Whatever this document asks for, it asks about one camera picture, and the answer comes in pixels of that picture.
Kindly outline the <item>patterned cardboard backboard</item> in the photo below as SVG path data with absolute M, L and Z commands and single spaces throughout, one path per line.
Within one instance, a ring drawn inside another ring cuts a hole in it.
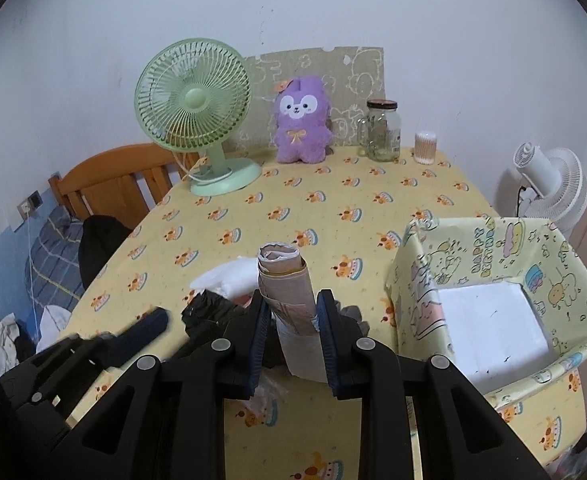
M 224 142 L 227 151 L 250 152 L 275 144 L 279 99 L 286 93 L 315 94 L 327 102 L 333 146 L 359 143 L 357 123 L 367 102 L 382 99 L 385 51 L 382 47 L 298 49 L 248 56 L 251 104 L 240 128 Z

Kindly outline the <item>black clothing on chair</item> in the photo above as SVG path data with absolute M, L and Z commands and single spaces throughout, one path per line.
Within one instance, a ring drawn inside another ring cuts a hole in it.
M 84 289 L 88 289 L 130 233 L 132 230 L 117 218 L 103 214 L 93 214 L 83 222 L 78 267 Z

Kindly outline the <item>white standing fan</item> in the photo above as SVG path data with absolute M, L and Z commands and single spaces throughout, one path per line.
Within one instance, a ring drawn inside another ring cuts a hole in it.
M 522 143 L 514 165 L 525 186 L 518 197 L 517 216 L 546 219 L 563 235 L 570 235 L 587 208 L 587 175 L 569 148 L 543 151 Z

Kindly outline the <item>grey fuzzy socks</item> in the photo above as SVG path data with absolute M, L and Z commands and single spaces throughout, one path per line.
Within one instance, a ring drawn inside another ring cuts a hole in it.
M 337 302 L 337 308 L 339 313 L 346 318 L 351 318 L 354 320 L 359 326 L 359 330 L 363 337 L 367 337 L 369 333 L 369 324 L 366 320 L 363 319 L 361 309 L 357 307 L 355 304 L 350 304 L 349 306 L 344 306 L 341 304 L 340 301 Z

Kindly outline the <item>white towel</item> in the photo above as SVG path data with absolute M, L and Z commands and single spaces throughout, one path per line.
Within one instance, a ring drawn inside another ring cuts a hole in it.
M 238 257 L 198 276 L 189 285 L 202 292 L 209 290 L 228 300 L 251 296 L 258 288 L 258 259 Z

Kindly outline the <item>patterned fabric storage box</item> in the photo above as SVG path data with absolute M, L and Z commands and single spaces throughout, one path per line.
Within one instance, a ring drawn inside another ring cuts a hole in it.
M 495 408 L 587 359 L 587 269 L 548 220 L 414 220 L 386 291 L 400 355 L 445 356 Z

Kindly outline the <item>yellow cake-pattern tablecloth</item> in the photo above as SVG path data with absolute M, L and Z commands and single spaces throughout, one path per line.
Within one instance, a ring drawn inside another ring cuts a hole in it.
M 115 333 L 164 307 L 174 318 L 150 351 L 165 358 L 186 339 L 179 315 L 197 294 L 192 281 L 227 261 L 255 257 L 266 243 L 283 242 L 300 249 L 315 289 L 355 304 L 371 336 L 397 350 L 386 280 L 408 224 L 501 218 L 444 156 L 431 166 L 417 164 L 408 151 L 396 162 L 373 162 L 342 146 L 317 165 L 280 165 L 269 151 L 258 161 L 261 176 L 236 192 L 199 197 L 187 182 L 174 185 L 88 287 L 66 332 Z M 586 428 L 578 368 L 495 410 L 541 463 L 557 460 Z

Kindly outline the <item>cotton swab container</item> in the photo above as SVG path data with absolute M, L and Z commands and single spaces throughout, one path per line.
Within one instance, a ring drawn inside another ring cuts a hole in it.
M 423 165 L 432 165 L 437 154 L 438 136 L 431 131 L 417 131 L 415 133 L 413 156 L 416 162 Z

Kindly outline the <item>white cloth on floor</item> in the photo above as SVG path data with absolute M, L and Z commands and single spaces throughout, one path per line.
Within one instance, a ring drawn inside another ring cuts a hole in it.
M 36 341 L 24 333 L 13 313 L 0 320 L 0 376 L 26 361 L 35 353 L 51 347 L 66 328 L 71 312 L 50 304 L 44 307 L 36 330 Z

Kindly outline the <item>beige stockings pack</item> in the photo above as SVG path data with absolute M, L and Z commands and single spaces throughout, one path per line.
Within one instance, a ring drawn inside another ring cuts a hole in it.
M 311 382 L 327 382 L 309 268 L 297 246 L 267 243 L 258 250 L 258 290 L 276 320 L 289 372 Z

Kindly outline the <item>wooden chair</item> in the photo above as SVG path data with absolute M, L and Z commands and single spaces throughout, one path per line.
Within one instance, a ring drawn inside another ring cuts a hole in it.
M 100 214 L 134 229 L 170 192 L 170 174 L 185 177 L 199 155 L 176 155 L 154 143 L 130 144 L 80 162 L 48 180 L 54 198 L 80 220 Z

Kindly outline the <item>black socks bundle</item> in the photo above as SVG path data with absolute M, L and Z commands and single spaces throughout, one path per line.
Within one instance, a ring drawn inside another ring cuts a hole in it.
M 228 323 L 244 313 L 244 307 L 235 304 L 216 292 L 204 290 L 191 299 L 182 310 L 182 322 L 188 336 L 188 344 L 199 347 L 220 338 Z

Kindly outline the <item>blue plaid bedding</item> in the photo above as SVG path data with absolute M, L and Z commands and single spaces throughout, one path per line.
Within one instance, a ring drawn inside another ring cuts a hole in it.
M 78 250 L 83 222 L 65 206 L 51 211 L 36 235 L 25 263 L 25 288 L 36 312 L 57 306 L 70 312 L 84 294 Z

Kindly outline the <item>wall power outlet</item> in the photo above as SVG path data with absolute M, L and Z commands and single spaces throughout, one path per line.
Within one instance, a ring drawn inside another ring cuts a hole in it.
M 29 195 L 22 203 L 16 206 L 23 220 L 26 220 L 34 211 L 43 205 L 42 196 L 38 191 Z

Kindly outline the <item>purple plush toy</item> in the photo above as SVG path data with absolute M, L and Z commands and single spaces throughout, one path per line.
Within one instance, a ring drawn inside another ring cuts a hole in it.
M 322 79 L 292 78 L 278 92 L 274 105 L 276 159 L 280 164 L 319 164 L 333 140 L 328 127 L 330 102 Z

